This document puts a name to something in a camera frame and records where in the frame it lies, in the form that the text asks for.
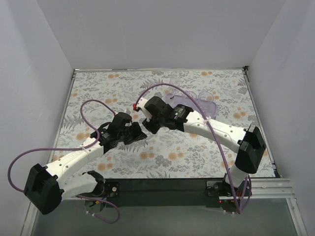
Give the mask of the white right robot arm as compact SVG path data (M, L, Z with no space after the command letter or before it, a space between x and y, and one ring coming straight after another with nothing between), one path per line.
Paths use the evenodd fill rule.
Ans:
M248 175L255 174L266 150L266 143L257 126L243 129L211 118L205 119L191 107L182 104L171 107L157 96L150 100L141 98L134 105L134 110L144 114L143 125L153 134L166 127L205 137L236 153L235 162L223 180L225 187L232 186L237 190Z

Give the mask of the clear faceted tumbler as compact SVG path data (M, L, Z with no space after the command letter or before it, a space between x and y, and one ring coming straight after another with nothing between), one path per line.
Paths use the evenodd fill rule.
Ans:
M213 100L214 96L210 92L203 91L198 95L199 106L204 110L212 106Z

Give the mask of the clear wine glass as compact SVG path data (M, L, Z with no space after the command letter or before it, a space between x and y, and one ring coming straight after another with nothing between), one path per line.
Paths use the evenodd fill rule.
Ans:
M197 99L197 95L193 91L185 91L185 95L188 95L192 99Z

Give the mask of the tall clear highball glass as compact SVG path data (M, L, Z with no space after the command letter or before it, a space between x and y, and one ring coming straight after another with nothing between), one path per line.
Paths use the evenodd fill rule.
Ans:
M179 87L180 83L181 83L181 77L182 77L182 75L181 75L180 71L173 71L170 74L169 83Z

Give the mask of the small clear glass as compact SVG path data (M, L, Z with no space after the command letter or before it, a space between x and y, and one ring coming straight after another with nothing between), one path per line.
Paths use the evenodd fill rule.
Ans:
M145 142L148 142L154 135L153 134L148 134L147 138L145 139Z

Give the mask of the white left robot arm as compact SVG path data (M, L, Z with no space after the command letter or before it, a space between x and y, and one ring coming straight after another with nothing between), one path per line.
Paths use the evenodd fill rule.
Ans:
M87 171L75 179L71 176L89 162L114 149L118 143L129 145L147 138L138 122L126 113L117 113L104 123L78 150L46 166L34 165L29 173L24 195L42 214L55 210L63 201L77 195L99 197L105 191L105 179L96 171Z

